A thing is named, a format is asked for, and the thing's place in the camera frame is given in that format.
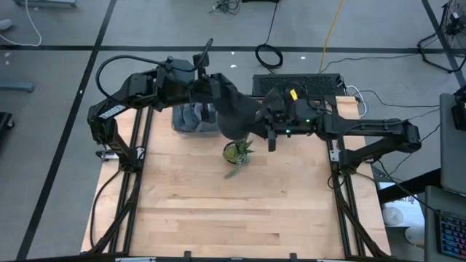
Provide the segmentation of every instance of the wooden table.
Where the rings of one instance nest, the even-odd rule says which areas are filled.
[[[341,116],[358,118],[353,97],[338,98],[338,108]],[[126,141],[134,116],[128,111],[117,117]],[[170,122],[170,109],[155,113],[130,255],[180,257],[190,250],[193,257],[344,257],[335,197],[327,187],[331,171],[325,142],[315,135],[283,136],[276,152],[269,153],[266,141],[255,139],[251,163],[226,180],[234,168],[222,158],[229,141],[222,136],[182,138]],[[345,137],[349,149],[364,145],[363,137]],[[117,161],[104,163],[98,188],[116,170]],[[372,177],[368,164],[358,171]],[[95,241],[114,219],[121,181],[122,175],[100,196]],[[352,182],[360,222],[390,254],[374,183],[359,175]],[[357,254],[348,220],[347,225],[352,254]],[[119,236],[121,247],[124,234]],[[88,225],[82,250],[89,249]]]

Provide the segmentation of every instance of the yellow cable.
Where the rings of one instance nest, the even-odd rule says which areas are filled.
[[[328,30],[327,39],[325,39],[325,44],[323,45],[322,59],[320,59],[319,74],[322,71],[323,62],[325,60],[325,51],[327,50],[328,40],[330,39],[330,35],[332,34],[333,28],[335,27],[335,22],[336,22],[336,19],[337,19],[338,15],[340,14],[341,7],[343,7],[343,2],[344,2],[344,0],[340,1],[340,5],[338,6],[338,10],[336,11],[335,17],[333,18],[332,26],[330,27],[330,30]]]

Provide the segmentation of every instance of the potted plant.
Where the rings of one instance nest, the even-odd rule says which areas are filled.
[[[248,154],[254,152],[249,149],[252,143],[252,140],[248,141],[248,137],[227,143],[224,147],[223,156],[226,161],[235,164],[236,166],[230,173],[225,175],[225,179],[232,178],[237,175],[241,170],[242,164],[250,162]]]

